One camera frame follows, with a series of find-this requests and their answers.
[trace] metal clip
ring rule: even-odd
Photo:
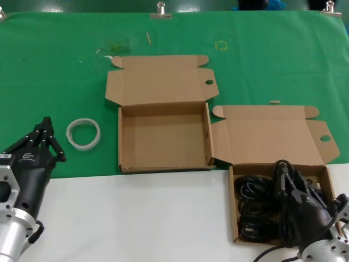
[[[157,4],[158,7],[158,13],[157,14],[151,14],[151,18],[172,18],[172,14],[167,14],[165,11],[165,3],[159,2]]]
[[[330,16],[342,16],[342,13],[334,12],[334,2],[329,0],[326,2],[326,8],[321,12],[322,14],[330,15]]]
[[[6,19],[6,14],[4,10],[2,10],[2,7],[0,7],[0,22],[4,21]]]
[[[327,1],[326,2],[326,8],[323,10],[329,13],[333,13],[334,12],[334,2],[333,1]]]

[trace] white table surface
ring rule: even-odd
[[[329,167],[349,193],[349,164]],[[252,262],[269,247],[232,242],[227,170],[51,180],[38,219],[45,232],[20,262]]]

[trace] cardboard box lid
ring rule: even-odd
[[[119,105],[206,101],[219,94],[205,55],[116,56],[108,73],[106,99]]]
[[[314,106],[224,105],[213,114],[225,120],[212,124],[215,158],[230,164],[325,165],[339,149],[323,121],[310,120]]]

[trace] wooden stick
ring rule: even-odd
[[[151,41],[151,38],[149,36],[149,33],[147,32],[147,38],[148,38],[148,42],[149,42],[149,45],[152,45],[152,41]]]

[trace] logo on robot hand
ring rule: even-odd
[[[23,161],[23,160],[35,162],[35,160],[34,160],[34,155],[31,154],[31,153],[25,153],[25,154],[22,156],[22,159],[20,159],[20,161]]]

